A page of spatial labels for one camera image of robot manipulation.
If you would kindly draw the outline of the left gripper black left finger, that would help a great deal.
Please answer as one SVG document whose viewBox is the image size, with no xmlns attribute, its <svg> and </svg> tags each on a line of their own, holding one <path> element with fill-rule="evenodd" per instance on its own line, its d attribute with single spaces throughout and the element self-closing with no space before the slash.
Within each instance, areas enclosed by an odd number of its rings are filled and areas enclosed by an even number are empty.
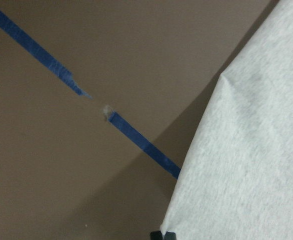
<svg viewBox="0 0 293 240">
<path fill-rule="evenodd" d="M 151 240 L 162 240 L 162 233 L 161 231 L 152 231 L 150 234 L 150 239 Z"/>
</svg>

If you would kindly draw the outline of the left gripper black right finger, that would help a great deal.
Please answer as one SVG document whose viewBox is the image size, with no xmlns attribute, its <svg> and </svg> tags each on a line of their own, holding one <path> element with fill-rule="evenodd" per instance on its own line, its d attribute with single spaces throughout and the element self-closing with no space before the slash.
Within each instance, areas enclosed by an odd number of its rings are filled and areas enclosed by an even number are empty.
<svg viewBox="0 0 293 240">
<path fill-rule="evenodd" d="M 174 232 L 166 232 L 164 235 L 164 240 L 177 240 L 177 235 Z"/>
</svg>

